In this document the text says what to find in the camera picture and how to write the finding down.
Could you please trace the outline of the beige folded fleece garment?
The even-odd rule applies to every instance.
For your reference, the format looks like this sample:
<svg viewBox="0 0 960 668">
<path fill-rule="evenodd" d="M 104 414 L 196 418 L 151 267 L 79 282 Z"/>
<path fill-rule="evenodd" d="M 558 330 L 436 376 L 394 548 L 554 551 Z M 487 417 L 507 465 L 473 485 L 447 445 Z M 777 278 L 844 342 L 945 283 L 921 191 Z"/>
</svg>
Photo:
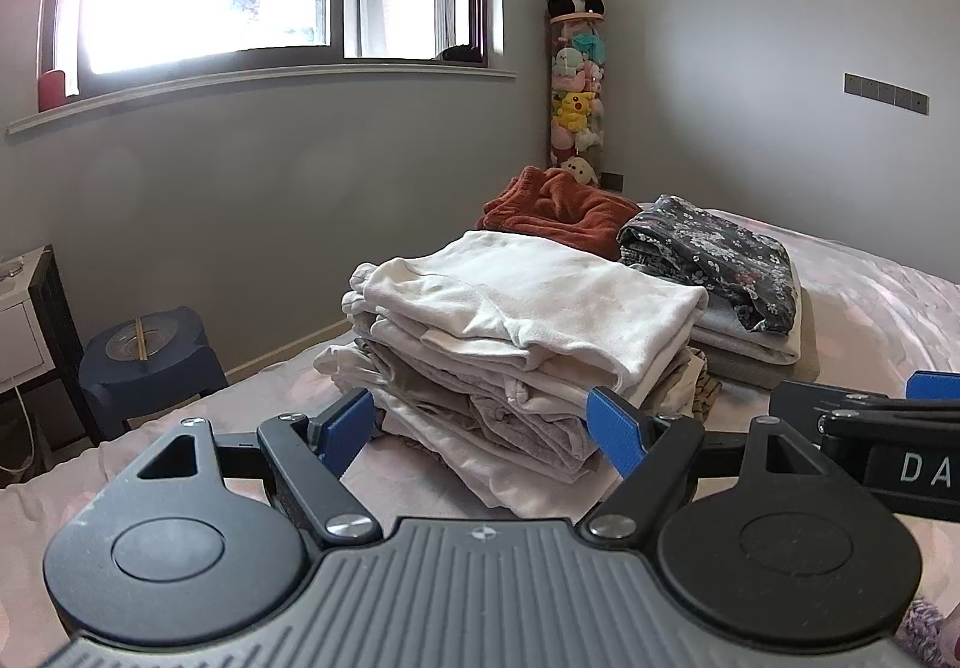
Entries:
<svg viewBox="0 0 960 668">
<path fill-rule="evenodd" d="M 760 390 L 773 390 L 784 381 L 813 382 L 820 374 L 814 312 L 810 308 L 804 308 L 802 312 L 802 353 L 799 361 L 792 366 L 773 366 L 700 345 L 693 340 L 692 343 L 706 354 L 709 372 L 726 381 L 740 382 Z"/>
</svg>

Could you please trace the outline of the purple fuzzy garment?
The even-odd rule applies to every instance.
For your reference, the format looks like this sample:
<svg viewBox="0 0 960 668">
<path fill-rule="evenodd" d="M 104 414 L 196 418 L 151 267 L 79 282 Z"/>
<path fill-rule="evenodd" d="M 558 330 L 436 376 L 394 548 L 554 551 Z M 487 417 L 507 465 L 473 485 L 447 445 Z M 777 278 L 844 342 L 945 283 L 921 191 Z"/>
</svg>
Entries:
<svg viewBox="0 0 960 668">
<path fill-rule="evenodd" d="M 921 665 L 947 668 L 952 665 L 952 659 L 940 637 L 944 622 L 946 618 L 934 603 L 923 597 L 915 598 L 896 631 L 896 643 Z"/>
</svg>

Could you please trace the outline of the white shelf cabinet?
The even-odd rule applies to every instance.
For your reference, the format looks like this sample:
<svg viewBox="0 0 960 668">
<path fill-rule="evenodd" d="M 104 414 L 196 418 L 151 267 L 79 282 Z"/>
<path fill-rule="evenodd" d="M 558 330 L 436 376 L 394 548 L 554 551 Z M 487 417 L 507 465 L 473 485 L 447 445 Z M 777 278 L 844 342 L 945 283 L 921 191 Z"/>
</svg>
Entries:
<svg viewBox="0 0 960 668">
<path fill-rule="evenodd" d="M 28 450 L 21 460 L 3 463 L 10 483 L 44 461 L 39 421 L 26 405 L 26 393 L 59 382 L 83 434 L 93 445 L 103 431 L 80 385 L 83 345 L 71 314 L 52 245 L 43 245 L 2 262 L 2 402 L 14 400 L 25 428 Z"/>
</svg>

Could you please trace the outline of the red cup on sill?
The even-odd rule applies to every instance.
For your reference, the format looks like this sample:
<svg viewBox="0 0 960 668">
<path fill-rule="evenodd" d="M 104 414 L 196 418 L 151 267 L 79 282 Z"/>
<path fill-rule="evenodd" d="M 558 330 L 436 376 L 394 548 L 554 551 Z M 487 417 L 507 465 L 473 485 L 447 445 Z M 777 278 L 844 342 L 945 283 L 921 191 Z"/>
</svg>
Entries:
<svg viewBox="0 0 960 668">
<path fill-rule="evenodd" d="M 64 70 L 47 70 L 37 78 L 37 109 L 41 112 L 65 106 L 68 101 Z"/>
</svg>

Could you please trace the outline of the dark floral folded garment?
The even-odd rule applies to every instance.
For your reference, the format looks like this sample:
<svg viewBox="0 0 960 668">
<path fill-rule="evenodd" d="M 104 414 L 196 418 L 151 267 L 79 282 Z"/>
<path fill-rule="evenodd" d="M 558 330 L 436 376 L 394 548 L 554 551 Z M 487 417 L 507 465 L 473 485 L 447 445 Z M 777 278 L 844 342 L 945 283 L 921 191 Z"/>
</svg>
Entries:
<svg viewBox="0 0 960 668">
<path fill-rule="evenodd" d="M 786 248 L 773 237 L 661 195 L 622 226 L 620 262 L 646 275 L 721 297 L 747 331 L 786 336 L 799 289 Z"/>
</svg>

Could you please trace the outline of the rust red garment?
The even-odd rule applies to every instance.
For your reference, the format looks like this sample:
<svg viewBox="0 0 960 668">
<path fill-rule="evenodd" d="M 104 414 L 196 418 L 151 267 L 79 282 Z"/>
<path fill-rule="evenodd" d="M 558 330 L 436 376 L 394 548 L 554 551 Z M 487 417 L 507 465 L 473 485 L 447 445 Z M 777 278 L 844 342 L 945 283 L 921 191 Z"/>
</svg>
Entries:
<svg viewBox="0 0 960 668">
<path fill-rule="evenodd" d="M 640 205 L 579 184 L 563 169 L 527 166 L 485 203 L 478 229 L 544 237 L 617 262 L 619 232 Z"/>
</svg>

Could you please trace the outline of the stack of white folded clothes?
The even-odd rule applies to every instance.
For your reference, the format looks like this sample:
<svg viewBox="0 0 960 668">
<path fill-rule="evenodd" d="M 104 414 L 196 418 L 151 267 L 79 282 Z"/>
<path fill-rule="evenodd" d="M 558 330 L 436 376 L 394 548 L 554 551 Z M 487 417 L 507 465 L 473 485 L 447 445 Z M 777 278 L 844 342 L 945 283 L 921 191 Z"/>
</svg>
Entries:
<svg viewBox="0 0 960 668">
<path fill-rule="evenodd" d="M 355 268 L 347 343 L 317 372 L 370 390 L 382 431 L 443 460 L 490 509 L 579 519 L 619 481 L 587 434 L 587 395 L 685 411 L 701 287 L 542 237 L 469 230 L 425 257 Z"/>
</svg>

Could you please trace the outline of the light grey folded sweater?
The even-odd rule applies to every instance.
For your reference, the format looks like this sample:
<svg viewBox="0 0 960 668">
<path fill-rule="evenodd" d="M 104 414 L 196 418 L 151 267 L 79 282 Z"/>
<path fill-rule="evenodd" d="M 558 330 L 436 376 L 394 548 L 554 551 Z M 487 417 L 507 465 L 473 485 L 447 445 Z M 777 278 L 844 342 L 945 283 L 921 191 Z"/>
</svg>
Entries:
<svg viewBox="0 0 960 668">
<path fill-rule="evenodd" d="M 760 363 L 792 366 L 802 353 L 802 315 L 802 305 L 798 305 L 788 335 L 750 331 L 726 299 L 709 296 L 708 308 L 693 326 L 692 340 Z"/>
</svg>

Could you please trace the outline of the black wall socket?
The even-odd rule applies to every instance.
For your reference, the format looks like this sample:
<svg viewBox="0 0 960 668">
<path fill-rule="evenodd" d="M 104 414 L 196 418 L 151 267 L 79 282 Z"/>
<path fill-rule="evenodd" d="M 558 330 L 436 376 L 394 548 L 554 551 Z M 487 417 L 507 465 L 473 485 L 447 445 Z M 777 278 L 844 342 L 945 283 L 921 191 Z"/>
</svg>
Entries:
<svg viewBox="0 0 960 668">
<path fill-rule="evenodd" d="M 601 174 L 602 190 L 615 191 L 615 193 L 622 193 L 624 186 L 625 186 L 625 179 L 623 179 L 622 174 L 617 174 L 617 172 L 602 172 Z"/>
</svg>

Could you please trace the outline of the pink dotted bed sheet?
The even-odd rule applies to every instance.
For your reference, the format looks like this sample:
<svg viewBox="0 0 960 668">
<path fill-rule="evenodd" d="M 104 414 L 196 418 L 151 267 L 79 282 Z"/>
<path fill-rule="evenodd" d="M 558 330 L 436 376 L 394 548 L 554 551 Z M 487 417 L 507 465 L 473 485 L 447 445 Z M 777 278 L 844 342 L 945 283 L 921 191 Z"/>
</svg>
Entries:
<svg viewBox="0 0 960 668">
<path fill-rule="evenodd" d="M 765 230 L 791 253 L 811 296 L 822 382 L 898 397 L 918 370 L 957 370 L 957 284 L 814 236 L 776 226 Z M 3 665 L 37 665 L 65 642 L 43 582 L 44 549 L 60 526 L 184 418 L 202 416 L 218 431 L 245 432 L 286 409 L 311 411 L 335 397 L 334 384 L 314 370 L 315 357 L 314 349 L 304 349 L 25 484 L 5 487 Z M 345 481 L 382 525 L 398 515 L 486 519 L 491 514 L 443 463 L 405 439 L 371 442 Z"/>
</svg>

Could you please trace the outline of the blue plastic stool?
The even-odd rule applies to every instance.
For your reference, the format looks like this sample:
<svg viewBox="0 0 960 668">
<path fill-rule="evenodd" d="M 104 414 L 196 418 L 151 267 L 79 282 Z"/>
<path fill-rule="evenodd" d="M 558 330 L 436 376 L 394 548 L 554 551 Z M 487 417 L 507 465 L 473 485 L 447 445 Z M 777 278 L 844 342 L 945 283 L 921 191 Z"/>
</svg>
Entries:
<svg viewBox="0 0 960 668">
<path fill-rule="evenodd" d="M 93 414 L 94 442 L 114 441 L 127 421 L 172 408 L 228 387 L 200 315 L 179 305 L 142 319 L 146 358 L 140 358 L 137 322 L 119 323 L 89 340 L 78 385 Z"/>
</svg>

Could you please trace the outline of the grey wall switch panel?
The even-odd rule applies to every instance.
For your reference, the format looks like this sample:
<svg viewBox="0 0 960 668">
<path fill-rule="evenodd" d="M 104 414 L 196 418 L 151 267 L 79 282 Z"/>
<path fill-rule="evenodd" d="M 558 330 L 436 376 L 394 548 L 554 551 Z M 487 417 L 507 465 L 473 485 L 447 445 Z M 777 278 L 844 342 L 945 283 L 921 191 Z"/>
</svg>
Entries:
<svg viewBox="0 0 960 668">
<path fill-rule="evenodd" d="M 898 107 L 918 115 L 929 115 L 929 96 L 885 81 L 866 78 L 861 74 L 846 71 L 843 78 L 843 91 L 850 96 L 862 97 L 869 101 L 880 102 L 885 106 Z"/>
</svg>

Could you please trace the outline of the clear tube of plush toys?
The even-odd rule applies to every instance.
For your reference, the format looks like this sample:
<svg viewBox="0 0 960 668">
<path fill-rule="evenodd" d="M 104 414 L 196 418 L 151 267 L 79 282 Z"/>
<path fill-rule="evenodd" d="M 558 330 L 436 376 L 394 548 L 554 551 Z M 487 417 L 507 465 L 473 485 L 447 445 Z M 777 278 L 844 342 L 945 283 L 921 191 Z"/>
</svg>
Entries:
<svg viewBox="0 0 960 668">
<path fill-rule="evenodd" d="M 605 143 L 604 17 L 579 11 L 551 18 L 548 161 L 581 185 L 601 185 Z"/>
</svg>

